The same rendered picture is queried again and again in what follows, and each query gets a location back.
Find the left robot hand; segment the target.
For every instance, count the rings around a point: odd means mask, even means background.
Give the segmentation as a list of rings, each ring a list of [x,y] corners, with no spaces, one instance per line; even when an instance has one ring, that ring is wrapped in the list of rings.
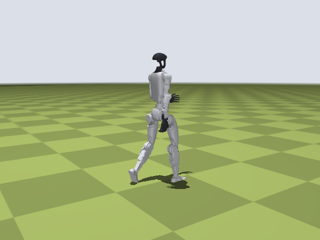
[[[174,96],[173,96],[173,95],[174,95]],[[172,95],[171,95],[171,100],[170,100],[169,102],[170,102],[170,103],[179,102],[179,101],[175,101],[175,100],[179,100],[179,99],[176,99],[176,98],[180,98],[180,97],[177,97],[177,96],[179,96],[179,95],[175,95],[175,93],[172,94]]]

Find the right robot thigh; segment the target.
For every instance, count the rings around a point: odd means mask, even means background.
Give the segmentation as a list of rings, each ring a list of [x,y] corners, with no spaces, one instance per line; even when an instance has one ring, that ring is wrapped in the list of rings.
[[[162,120],[163,121],[163,120]],[[172,146],[177,146],[178,148],[178,143],[179,143],[179,132],[178,132],[178,126],[177,122],[175,120],[175,117],[173,115],[168,114],[168,128],[167,128],[167,133],[170,139],[170,145],[167,146],[167,151],[172,154],[171,148]]]

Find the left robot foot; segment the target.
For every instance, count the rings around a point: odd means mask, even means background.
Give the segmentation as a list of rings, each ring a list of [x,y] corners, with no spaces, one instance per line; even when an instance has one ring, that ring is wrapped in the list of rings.
[[[135,169],[133,169],[133,168],[130,169],[130,170],[128,171],[128,173],[129,173],[129,175],[130,175],[131,181],[132,181],[132,182],[135,182],[135,183],[138,183],[138,175],[137,175]]]

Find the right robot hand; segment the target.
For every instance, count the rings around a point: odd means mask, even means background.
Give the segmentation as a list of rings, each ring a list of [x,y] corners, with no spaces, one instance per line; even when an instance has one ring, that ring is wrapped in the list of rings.
[[[158,132],[166,132],[167,131],[167,128],[169,127],[169,124],[168,124],[168,118],[164,118],[164,114],[162,114],[162,123],[161,123],[161,127],[160,127],[160,130],[158,130]]]

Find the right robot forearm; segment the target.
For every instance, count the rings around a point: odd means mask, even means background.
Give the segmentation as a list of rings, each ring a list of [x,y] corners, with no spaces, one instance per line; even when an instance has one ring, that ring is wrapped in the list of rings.
[[[164,96],[164,99],[163,99],[163,106],[162,106],[162,114],[164,114],[164,119],[167,119],[168,118],[168,112],[169,112],[169,104],[170,104],[170,99],[171,99],[171,95],[169,93],[167,93],[165,96]],[[161,115],[162,116],[162,115]]]

